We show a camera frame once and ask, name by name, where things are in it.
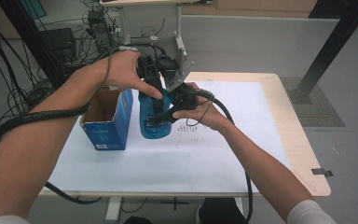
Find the grey electronics box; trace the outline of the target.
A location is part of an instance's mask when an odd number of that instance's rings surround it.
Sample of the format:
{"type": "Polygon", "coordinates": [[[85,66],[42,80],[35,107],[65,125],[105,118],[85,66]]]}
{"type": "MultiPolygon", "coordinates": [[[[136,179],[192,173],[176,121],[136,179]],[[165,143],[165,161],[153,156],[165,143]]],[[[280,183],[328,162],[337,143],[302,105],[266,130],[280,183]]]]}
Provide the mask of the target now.
{"type": "Polygon", "coordinates": [[[111,37],[108,34],[107,24],[103,15],[103,10],[90,10],[88,14],[89,28],[95,39],[97,50],[104,53],[112,48],[111,37]]]}

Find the dark floor mat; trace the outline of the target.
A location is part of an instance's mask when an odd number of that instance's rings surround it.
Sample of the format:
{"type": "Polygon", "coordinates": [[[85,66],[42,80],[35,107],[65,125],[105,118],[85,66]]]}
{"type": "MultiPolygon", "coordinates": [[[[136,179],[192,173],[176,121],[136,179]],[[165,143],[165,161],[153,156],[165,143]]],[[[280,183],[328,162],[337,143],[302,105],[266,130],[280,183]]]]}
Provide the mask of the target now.
{"type": "Polygon", "coordinates": [[[294,100],[294,90],[300,77],[281,77],[283,87],[303,127],[344,127],[345,124],[331,105],[322,89],[316,85],[310,95],[301,102],[294,100]]]}

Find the blue cardboard box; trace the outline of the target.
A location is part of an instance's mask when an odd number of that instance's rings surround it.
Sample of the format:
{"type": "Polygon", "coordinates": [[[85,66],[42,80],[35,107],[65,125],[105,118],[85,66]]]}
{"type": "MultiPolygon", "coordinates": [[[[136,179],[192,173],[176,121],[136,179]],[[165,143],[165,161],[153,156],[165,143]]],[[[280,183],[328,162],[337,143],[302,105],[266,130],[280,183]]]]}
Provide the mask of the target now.
{"type": "Polygon", "coordinates": [[[79,123],[96,150],[124,150],[131,121],[132,90],[103,88],[90,100],[79,123]]]}

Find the black computer tower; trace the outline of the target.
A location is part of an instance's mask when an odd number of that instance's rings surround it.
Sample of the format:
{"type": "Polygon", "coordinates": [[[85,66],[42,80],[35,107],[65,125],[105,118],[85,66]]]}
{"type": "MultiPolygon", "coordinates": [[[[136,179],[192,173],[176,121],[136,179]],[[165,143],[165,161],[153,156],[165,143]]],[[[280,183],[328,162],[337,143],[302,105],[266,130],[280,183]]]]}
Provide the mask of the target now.
{"type": "Polygon", "coordinates": [[[70,28],[40,31],[39,35],[58,63],[75,60],[76,40],[70,28]]]}

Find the grey background desk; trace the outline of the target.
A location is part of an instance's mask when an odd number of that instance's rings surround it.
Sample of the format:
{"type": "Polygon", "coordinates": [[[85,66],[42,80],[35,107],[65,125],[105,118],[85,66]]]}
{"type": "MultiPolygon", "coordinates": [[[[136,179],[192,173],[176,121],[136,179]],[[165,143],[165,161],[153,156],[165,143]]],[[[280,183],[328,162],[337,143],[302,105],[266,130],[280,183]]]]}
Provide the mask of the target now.
{"type": "Polygon", "coordinates": [[[187,56],[182,38],[182,5],[200,0],[100,0],[100,6],[117,11],[124,45],[169,45],[174,54],[187,56]]]}

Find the white table leg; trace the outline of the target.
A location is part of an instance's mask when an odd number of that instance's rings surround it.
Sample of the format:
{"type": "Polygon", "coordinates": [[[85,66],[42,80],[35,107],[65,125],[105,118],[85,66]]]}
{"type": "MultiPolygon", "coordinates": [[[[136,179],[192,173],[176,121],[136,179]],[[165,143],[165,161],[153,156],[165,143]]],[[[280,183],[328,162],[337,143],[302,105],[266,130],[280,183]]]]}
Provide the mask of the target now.
{"type": "Polygon", "coordinates": [[[105,219],[103,224],[117,224],[120,214],[122,198],[110,197],[107,204],[105,219]]]}

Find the grey tape piece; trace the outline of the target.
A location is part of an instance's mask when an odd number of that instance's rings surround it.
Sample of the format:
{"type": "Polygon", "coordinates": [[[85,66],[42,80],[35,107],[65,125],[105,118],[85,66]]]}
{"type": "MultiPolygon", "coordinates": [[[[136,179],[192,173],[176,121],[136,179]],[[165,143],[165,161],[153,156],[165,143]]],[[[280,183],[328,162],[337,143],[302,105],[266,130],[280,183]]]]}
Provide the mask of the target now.
{"type": "Polygon", "coordinates": [[[323,175],[324,177],[334,176],[331,170],[325,170],[324,168],[311,169],[314,175],[323,175]]]}

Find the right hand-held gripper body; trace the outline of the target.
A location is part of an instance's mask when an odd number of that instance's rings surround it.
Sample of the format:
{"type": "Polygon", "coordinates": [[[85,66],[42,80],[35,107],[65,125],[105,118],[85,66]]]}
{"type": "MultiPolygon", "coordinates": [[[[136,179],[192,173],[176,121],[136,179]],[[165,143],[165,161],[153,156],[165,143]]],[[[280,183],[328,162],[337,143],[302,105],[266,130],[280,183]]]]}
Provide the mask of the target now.
{"type": "Polygon", "coordinates": [[[172,98],[171,112],[181,110],[195,110],[200,104],[199,98],[212,100],[213,94],[201,89],[193,89],[185,83],[179,85],[175,90],[170,92],[172,98]]]}

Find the white paper sheet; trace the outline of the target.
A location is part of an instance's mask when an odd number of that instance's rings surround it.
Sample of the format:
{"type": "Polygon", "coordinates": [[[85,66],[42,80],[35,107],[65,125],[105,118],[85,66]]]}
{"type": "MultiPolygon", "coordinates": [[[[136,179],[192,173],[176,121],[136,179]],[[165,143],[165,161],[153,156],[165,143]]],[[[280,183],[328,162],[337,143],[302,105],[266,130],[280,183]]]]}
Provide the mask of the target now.
{"type": "MultiPolygon", "coordinates": [[[[258,82],[201,81],[232,116],[235,125],[282,164],[288,159],[258,82]]],[[[171,133],[141,135],[138,104],[132,106],[127,145],[97,151],[80,125],[72,130],[49,181],[63,191],[97,194],[243,194],[250,185],[220,133],[180,119],[171,133]]]]}

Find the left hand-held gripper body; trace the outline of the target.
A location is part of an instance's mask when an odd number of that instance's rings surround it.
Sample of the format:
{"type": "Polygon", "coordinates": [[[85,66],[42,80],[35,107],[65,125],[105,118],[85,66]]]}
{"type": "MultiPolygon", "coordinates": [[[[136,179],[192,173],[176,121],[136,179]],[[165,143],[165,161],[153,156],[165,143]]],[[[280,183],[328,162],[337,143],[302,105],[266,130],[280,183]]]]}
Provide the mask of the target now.
{"type": "Polygon", "coordinates": [[[158,90],[172,92],[185,82],[189,72],[182,60],[174,60],[166,54],[156,57],[145,55],[137,61],[137,75],[148,85],[158,90]]]}

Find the black slanted metal post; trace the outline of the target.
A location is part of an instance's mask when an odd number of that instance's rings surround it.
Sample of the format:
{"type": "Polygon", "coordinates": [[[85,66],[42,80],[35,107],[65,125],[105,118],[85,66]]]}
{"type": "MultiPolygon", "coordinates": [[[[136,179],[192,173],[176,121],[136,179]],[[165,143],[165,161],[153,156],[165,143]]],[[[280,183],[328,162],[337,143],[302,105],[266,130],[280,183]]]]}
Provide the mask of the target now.
{"type": "Polygon", "coordinates": [[[349,9],[338,21],[331,35],[328,36],[305,76],[293,90],[289,91],[289,97],[294,104],[310,103],[310,94],[312,90],[330,64],[335,60],[357,27],[358,0],[354,0],[349,9]]]}

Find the person's dark trouser leg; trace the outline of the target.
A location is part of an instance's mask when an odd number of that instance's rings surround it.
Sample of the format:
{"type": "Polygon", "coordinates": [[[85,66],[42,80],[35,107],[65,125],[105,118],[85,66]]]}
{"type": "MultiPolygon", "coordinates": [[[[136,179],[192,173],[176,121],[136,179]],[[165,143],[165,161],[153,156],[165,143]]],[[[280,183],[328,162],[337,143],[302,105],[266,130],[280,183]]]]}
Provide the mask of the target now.
{"type": "Polygon", "coordinates": [[[196,218],[199,224],[249,224],[234,198],[206,198],[196,218]]]}

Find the person's right hand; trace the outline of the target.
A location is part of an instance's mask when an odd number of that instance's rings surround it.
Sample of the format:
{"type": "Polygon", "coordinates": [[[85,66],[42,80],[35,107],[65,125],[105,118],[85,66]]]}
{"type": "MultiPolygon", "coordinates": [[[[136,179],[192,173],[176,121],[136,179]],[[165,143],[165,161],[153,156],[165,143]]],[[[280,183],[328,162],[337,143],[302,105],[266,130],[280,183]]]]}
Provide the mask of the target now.
{"type": "Polygon", "coordinates": [[[195,109],[180,110],[172,114],[175,119],[192,119],[214,131],[225,132],[232,129],[234,124],[223,115],[209,98],[197,96],[198,104],[195,109]]]}

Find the person's left hand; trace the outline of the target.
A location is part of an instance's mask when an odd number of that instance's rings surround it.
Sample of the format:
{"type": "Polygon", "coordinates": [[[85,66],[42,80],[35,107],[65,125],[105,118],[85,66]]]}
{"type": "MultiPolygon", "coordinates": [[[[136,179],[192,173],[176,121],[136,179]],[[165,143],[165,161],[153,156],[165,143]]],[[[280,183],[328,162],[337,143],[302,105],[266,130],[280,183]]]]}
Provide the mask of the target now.
{"type": "Polygon", "coordinates": [[[90,71],[98,77],[102,86],[113,86],[118,89],[135,89],[161,99],[162,93],[155,87],[143,82],[137,75],[136,64],[141,57],[138,51],[124,50],[116,52],[90,65],[90,71]]]}

